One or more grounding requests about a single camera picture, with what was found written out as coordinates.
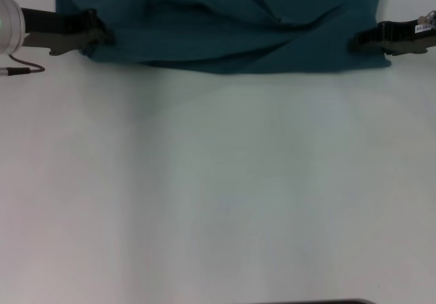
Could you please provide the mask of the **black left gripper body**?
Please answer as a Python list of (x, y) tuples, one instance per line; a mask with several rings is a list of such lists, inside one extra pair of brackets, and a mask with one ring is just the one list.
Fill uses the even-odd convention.
[(89, 28), (87, 14), (64, 15), (28, 8), (21, 11), (27, 33), (75, 34)]

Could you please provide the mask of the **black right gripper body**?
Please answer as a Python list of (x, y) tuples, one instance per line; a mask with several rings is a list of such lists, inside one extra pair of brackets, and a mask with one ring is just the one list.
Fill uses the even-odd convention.
[(383, 21), (378, 23), (381, 39), (386, 42), (415, 42), (416, 40), (435, 37), (435, 27), (419, 23), (417, 20), (407, 22)]

